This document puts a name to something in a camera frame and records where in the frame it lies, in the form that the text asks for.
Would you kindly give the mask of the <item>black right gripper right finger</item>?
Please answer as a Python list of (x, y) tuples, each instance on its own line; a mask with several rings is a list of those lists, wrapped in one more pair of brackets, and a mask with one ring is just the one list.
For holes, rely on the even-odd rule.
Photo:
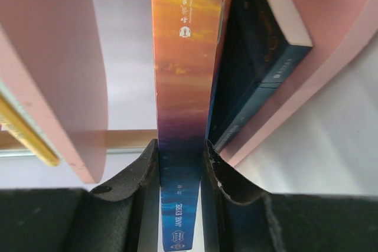
[(201, 174), (205, 251), (376, 251), (377, 198), (273, 194), (206, 142)]

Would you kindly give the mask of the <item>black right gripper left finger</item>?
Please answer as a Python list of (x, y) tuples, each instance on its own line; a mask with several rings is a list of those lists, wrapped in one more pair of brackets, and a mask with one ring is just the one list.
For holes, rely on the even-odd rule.
[(2, 251), (157, 251), (158, 143), (106, 182), (1, 191)]

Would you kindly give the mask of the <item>yellow Little Prince book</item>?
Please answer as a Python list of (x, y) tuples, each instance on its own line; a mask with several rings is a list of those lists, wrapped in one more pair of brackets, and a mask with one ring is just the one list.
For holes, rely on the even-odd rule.
[(60, 159), (39, 137), (29, 124), (16, 112), (7, 99), (1, 95), (1, 125), (48, 166), (58, 166)]

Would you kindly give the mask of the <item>dark blue book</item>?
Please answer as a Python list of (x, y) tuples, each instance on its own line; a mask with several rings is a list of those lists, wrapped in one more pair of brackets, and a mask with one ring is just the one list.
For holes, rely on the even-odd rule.
[(293, 0), (232, 0), (208, 139), (224, 147), (313, 44)]

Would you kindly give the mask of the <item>blue Jane Eyre book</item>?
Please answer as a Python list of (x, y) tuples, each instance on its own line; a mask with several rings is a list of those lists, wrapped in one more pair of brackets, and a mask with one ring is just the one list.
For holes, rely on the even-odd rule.
[(193, 246), (214, 77), (231, 0), (151, 0), (165, 251)]

